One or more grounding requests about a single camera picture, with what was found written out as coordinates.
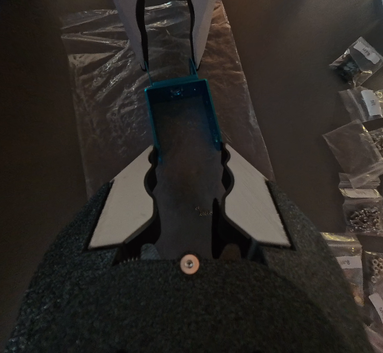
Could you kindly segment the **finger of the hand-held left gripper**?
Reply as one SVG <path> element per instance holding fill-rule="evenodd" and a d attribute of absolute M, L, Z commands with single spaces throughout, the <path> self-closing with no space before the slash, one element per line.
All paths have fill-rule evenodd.
<path fill-rule="evenodd" d="M 197 70 L 206 49 L 215 4 L 216 0 L 188 0 L 192 59 Z"/>
<path fill-rule="evenodd" d="M 146 0 L 113 0 L 132 49 L 143 70 L 149 67 L 149 39 L 145 23 Z"/>

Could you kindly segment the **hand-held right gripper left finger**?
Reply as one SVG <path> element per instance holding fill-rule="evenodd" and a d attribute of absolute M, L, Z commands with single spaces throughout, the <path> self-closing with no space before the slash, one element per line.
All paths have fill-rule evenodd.
<path fill-rule="evenodd" d="M 157 167 L 158 149 L 150 145 L 112 180 L 89 250 L 122 247 L 126 252 L 140 252 L 145 244 L 157 244 L 162 235 L 154 194 Z"/>

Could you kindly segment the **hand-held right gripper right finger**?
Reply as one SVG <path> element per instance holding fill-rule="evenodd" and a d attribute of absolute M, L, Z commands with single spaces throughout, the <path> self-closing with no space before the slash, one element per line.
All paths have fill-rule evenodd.
<path fill-rule="evenodd" d="M 222 144 L 222 199 L 214 201 L 212 257 L 264 259 L 264 247 L 294 243 L 271 181 L 229 144 Z"/>

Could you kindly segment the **large blue U bracket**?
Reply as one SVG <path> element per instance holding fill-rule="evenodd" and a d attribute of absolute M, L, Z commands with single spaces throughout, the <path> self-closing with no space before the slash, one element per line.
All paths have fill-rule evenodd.
<path fill-rule="evenodd" d="M 196 76 L 154 82 L 145 90 L 159 161 L 193 148 L 222 151 L 222 135 L 210 83 Z"/>

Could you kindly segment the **grey desk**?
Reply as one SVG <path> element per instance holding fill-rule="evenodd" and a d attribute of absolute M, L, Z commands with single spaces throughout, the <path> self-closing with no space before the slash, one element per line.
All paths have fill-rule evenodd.
<path fill-rule="evenodd" d="M 276 180 L 321 231 L 344 230 L 340 166 L 323 134 L 348 123 L 329 68 L 381 0 L 222 0 Z M 87 202 L 60 18 L 112 0 L 2 0 L 2 345 L 42 256 Z"/>

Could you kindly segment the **clear plastic bag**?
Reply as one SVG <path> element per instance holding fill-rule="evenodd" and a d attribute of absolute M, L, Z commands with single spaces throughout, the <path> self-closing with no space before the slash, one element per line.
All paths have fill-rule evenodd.
<path fill-rule="evenodd" d="M 170 1 L 146 8 L 151 80 L 190 75 L 190 8 Z M 89 10 L 63 18 L 88 197 L 153 143 L 145 89 L 117 10 Z M 276 181 L 248 81 L 222 0 L 214 9 L 198 71 L 207 78 L 224 143 Z"/>

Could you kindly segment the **pile of small screw bags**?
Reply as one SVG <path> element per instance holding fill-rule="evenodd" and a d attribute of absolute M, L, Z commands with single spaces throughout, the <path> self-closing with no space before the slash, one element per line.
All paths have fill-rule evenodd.
<path fill-rule="evenodd" d="M 382 68 L 382 54 L 359 37 L 330 68 L 351 85 L 339 91 L 351 123 L 324 134 L 338 159 L 343 195 L 343 234 L 323 233 L 362 310 L 363 326 L 373 352 L 382 352 L 382 252 L 366 249 L 359 238 L 382 242 L 382 126 L 370 132 L 367 121 L 382 119 L 382 90 L 363 83 Z"/>

